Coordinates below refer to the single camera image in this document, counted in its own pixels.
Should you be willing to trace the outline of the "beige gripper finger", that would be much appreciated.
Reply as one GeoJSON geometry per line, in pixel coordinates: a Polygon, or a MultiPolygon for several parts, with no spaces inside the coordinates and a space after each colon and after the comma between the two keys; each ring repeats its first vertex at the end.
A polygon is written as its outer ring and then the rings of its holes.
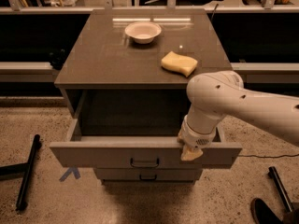
{"type": "Polygon", "coordinates": [[[180,158],[183,161],[194,161],[202,155],[203,151],[201,148],[189,147],[187,145],[184,145],[180,158]]]}

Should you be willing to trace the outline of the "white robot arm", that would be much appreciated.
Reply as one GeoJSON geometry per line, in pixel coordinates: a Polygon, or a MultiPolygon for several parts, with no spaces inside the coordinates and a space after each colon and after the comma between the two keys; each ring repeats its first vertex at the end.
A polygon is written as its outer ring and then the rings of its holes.
{"type": "Polygon", "coordinates": [[[299,146],[297,97],[247,90],[234,71],[197,75],[188,82],[186,92],[191,106],[178,133],[183,161],[203,155],[227,115],[299,146]]]}

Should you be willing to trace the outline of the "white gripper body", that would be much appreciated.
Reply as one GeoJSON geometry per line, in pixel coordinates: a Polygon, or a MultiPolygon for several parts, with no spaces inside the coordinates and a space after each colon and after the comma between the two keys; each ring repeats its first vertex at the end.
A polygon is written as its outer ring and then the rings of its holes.
{"type": "Polygon", "coordinates": [[[209,147],[216,136],[216,127],[214,120],[203,122],[201,119],[193,127],[189,117],[185,116],[178,132],[178,141],[190,150],[209,147]]]}

